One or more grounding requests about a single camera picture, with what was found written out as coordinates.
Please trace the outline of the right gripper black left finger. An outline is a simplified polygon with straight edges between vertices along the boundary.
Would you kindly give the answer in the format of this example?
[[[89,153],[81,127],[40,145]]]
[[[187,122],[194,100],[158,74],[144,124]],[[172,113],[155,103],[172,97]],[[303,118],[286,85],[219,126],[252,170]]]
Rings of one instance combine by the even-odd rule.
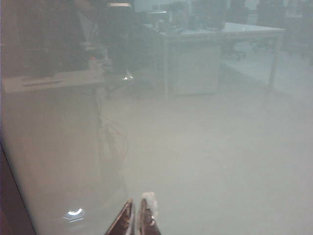
[[[129,199],[104,235],[134,235],[135,214],[133,199]]]

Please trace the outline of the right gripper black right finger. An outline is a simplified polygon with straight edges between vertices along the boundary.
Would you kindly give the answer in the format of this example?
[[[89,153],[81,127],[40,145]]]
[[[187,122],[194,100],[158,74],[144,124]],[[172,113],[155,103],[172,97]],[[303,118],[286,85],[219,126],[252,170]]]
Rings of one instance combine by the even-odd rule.
[[[161,235],[157,223],[157,199],[154,192],[144,192],[141,196],[137,217],[138,235]]]

